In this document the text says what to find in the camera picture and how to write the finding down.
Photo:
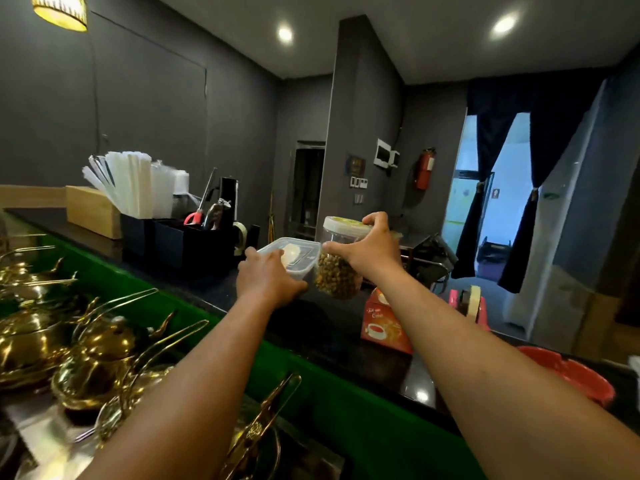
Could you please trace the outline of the person's left hand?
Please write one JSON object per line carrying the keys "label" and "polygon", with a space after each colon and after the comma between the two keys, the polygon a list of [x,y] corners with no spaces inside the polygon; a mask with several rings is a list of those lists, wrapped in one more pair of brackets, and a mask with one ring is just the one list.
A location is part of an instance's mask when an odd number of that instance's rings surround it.
{"label": "person's left hand", "polygon": [[236,304],[273,312],[294,300],[287,297],[287,280],[294,280],[281,263],[283,250],[261,254],[249,247],[239,263]]}

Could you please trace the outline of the clear plastic jar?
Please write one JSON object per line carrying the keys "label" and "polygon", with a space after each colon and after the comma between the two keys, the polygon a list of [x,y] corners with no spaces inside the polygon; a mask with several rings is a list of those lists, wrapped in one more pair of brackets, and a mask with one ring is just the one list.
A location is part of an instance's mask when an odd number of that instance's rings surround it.
{"label": "clear plastic jar", "polygon": [[321,245],[324,242],[354,243],[364,239],[372,226],[343,217],[327,216],[324,220]]}

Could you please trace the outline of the clear plastic lidded container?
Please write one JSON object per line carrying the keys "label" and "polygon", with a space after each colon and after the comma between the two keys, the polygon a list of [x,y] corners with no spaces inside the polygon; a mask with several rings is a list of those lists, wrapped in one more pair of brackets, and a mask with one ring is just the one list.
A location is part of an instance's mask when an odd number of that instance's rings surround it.
{"label": "clear plastic lidded container", "polygon": [[309,272],[316,266],[321,244],[293,237],[281,237],[258,250],[261,254],[268,254],[276,250],[283,250],[281,263],[290,277],[295,280],[305,280]]}

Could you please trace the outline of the person's right forearm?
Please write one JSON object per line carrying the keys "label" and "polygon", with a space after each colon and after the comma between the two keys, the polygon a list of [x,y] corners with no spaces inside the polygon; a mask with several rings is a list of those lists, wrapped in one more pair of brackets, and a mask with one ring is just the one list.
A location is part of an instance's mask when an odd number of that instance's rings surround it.
{"label": "person's right forearm", "polygon": [[385,295],[489,480],[640,480],[640,436],[392,262]]}

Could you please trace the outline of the person's left forearm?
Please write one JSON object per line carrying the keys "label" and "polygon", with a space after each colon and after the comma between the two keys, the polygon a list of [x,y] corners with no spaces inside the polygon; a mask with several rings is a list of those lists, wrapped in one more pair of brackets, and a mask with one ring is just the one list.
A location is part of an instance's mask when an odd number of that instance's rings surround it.
{"label": "person's left forearm", "polygon": [[288,303],[253,290],[133,409],[77,480],[211,480],[230,446],[272,313]]}

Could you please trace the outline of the dried yellow-brown jar contents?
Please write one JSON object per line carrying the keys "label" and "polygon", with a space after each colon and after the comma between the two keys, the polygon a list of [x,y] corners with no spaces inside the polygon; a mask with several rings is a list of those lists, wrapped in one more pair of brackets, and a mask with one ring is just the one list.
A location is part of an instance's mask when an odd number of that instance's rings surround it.
{"label": "dried yellow-brown jar contents", "polygon": [[320,252],[314,268],[317,290],[336,299],[354,298],[362,285],[362,276],[340,256]]}

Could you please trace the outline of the black metal chair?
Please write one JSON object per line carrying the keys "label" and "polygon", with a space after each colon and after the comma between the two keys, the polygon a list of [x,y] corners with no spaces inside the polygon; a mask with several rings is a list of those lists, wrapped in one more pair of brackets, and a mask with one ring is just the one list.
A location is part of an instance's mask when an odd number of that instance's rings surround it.
{"label": "black metal chair", "polygon": [[399,240],[404,269],[423,286],[441,296],[447,290],[458,258],[441,233],[409,233]]}

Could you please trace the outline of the red tea box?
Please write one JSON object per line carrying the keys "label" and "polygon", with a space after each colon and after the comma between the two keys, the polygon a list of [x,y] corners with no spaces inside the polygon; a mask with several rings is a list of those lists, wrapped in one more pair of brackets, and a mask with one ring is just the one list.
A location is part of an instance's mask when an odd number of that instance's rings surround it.
{"label": "red tea box", "polygon": [[365,302],[360,338],[413,355],[410,339],[387,298],[377,287]]}

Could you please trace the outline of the golden tongs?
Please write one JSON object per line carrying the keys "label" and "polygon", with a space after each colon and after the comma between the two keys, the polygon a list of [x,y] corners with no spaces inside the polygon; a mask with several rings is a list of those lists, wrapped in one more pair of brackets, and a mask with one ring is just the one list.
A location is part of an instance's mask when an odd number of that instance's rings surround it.
{"label": "golden tongs", "polygon": [[291,397],[300,387],[302,377],[289,373],[260,403],[259,411],[230,444],[218,480],[250,480],[260,456],[260,447],[267,432]]}

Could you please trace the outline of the bundle of white wrapped straws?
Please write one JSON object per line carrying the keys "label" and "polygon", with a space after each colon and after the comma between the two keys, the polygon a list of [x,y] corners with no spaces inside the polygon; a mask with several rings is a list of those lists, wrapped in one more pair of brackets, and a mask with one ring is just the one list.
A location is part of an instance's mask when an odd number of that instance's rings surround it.
{"label": "bundle of white wrapped straws", "polygon": [[89,156],[84,179],[102,192],[121,214],[153,216],[152,158],[141,152],[107,152]]}

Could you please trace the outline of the golden teapot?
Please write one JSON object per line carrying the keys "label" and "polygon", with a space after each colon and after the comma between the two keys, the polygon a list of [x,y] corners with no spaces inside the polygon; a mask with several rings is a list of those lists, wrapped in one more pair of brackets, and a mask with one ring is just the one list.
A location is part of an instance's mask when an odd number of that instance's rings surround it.
{"label": "golden teapot", "polygon": [[76,284],[77,272],[63,277],[59,257],[50,269],[36,271],[29,256],[56,250],[55,245],[38,245],[12,249],[0,255],[0,303],[20,306],[43,305],[67,294]]}
{"label": "golden teapot", "polygon": [[72,333],[72,344],[51,379],[51,392],[64,410],[98,411],[114,397],[130,392],[136,368],[203,330],[204,319],[166,334],[177,311],[157,329],[116,314],[119,308],[158,293],[148,289],[107,301],[86,312]]}
{"label": "golden teapot", "polygon": [[99,300],[80,295],[23,306],[0,319],[0,392],[48,383],[70,351],[76,326]]}

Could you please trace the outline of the wooden tissue box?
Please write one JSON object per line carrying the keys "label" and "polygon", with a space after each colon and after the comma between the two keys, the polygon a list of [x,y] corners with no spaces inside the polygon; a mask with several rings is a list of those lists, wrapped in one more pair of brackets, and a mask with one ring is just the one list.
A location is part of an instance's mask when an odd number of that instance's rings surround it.
{"label": "wooden tissue box", "polygon": [[122,238],[120,211],[107,196],[86,186],[65,187],[67,222],[111,240]]}

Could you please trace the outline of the cardboard box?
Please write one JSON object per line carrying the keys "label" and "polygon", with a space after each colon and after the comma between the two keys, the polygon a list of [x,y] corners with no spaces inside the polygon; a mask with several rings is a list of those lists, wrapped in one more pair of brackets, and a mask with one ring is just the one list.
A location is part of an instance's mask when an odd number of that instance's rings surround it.
{"label": "cardboard box", "polygon": [[571,354],[592,362],[628,367],[628,359],[640,356],[640,327],[616,321],[622,299],[594,293],[572,345]]}

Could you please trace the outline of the silver metal tray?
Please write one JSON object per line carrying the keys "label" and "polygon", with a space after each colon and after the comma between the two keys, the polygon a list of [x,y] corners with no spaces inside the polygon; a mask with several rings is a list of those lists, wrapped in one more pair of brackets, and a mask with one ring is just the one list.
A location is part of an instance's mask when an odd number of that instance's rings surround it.
{"label": "silver metal tray", "polygon": [[[99,445],[88,433],[96,413],[80,425],[48,392],[0,393],[0,480],[76,480]],[[279,417],[256,459],[234,480],[348,480],[346,460]]]}

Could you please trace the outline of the white wall device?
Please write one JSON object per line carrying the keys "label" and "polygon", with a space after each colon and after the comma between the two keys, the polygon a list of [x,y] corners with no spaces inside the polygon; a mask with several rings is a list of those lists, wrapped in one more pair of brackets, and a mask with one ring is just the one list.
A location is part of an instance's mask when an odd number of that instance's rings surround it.
{"label": "white wall device", "polygon": [[392,149],[391,145],[381,139],[377,140],[376,154],[373,164],[382,169],[398,168],[399,152]]}

